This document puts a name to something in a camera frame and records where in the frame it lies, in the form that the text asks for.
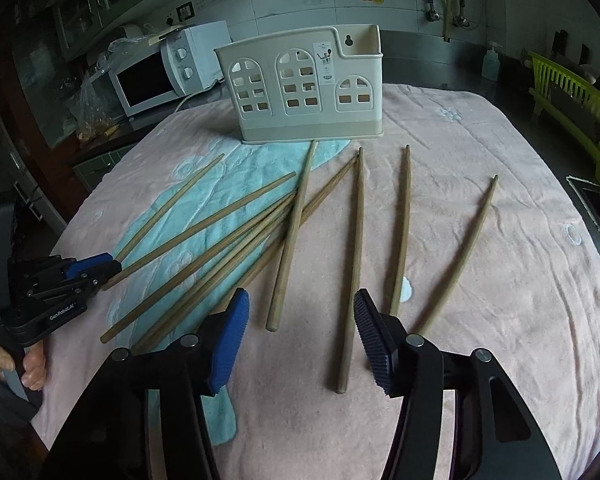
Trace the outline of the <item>person's left hand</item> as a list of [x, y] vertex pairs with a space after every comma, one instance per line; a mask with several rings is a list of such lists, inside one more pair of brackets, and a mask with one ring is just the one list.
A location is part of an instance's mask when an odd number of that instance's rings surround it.
[[[32, 346], [22, 360], [22, 384], [33, 391], [40, 391], [47, 377], [44, 342], [39, 341]], [[14, 372], [16, 364], [12, 356], [0, 347], [0, 379], [5, 378], [6, 372]]]

